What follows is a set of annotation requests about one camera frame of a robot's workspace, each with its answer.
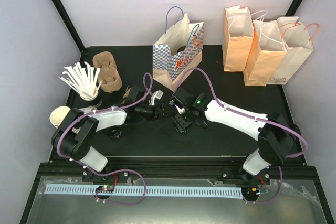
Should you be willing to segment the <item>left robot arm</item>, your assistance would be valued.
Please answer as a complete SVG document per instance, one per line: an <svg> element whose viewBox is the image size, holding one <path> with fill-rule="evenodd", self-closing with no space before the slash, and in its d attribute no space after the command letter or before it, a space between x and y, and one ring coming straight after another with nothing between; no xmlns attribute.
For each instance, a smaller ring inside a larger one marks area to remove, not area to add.
<svg viewBox="0 0 336 224"><path fill-rule="evenodd" d="M129 88L120 103L108 109L84 112L74 108L66 113L51 138L51 144L61 157L65 157L94 170L102 182L113 174L108 159L93 147L97 132L114 130L131 124L136 118L160 120L173 115L167 102L160 101L163 92L145 92L138 87Z"/></svg>

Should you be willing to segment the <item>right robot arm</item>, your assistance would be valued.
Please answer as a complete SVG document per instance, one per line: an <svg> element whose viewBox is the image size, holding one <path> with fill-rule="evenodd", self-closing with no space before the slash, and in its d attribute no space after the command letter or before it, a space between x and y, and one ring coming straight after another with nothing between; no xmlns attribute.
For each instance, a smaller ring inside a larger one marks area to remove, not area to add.
<svg viewBox="0 0 336 224"><path fill-rule="evenodd" d="M257 149L246 157L237 171L237 177L243 184L252 183L262 170L270 166L282 165L296 139L294 129L290 128L281 114L249 112L205 93L194 97L179 88L172 95L170 105L176 107L177 114L173 122L180 133L187 132L193 123L207 128L208 122L215 122L257 141Z"/></svg>

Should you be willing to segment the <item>blue checkered paper bag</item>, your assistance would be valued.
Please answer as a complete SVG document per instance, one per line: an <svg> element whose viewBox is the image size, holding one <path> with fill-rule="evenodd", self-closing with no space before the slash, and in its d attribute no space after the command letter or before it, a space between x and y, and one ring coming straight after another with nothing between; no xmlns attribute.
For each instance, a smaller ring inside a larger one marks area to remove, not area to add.
<svg viewBox="0 0 336 224"><path fill-rule="evenodd" d="M153 78L174 91L202 61L204 23L190 23L188 14L179 6L182 17L171 27L165 27L164 34L152 46ZM177 53L185 46L183 52Z"/></svg>

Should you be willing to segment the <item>brown carrier half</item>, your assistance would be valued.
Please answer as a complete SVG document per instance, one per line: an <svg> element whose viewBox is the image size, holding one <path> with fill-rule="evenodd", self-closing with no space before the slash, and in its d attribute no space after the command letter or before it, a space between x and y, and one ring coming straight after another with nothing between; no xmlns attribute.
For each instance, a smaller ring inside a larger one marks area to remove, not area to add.
<svg viewBox="0 0 336 224"><path fill-rule="evenodd" d="M132 87L127 86L125 93L123 95L123 98L121 99L121 102L120 102L122 105L128 105L131 103L131 99L129 98L131 90L132 90Z"/></svg>

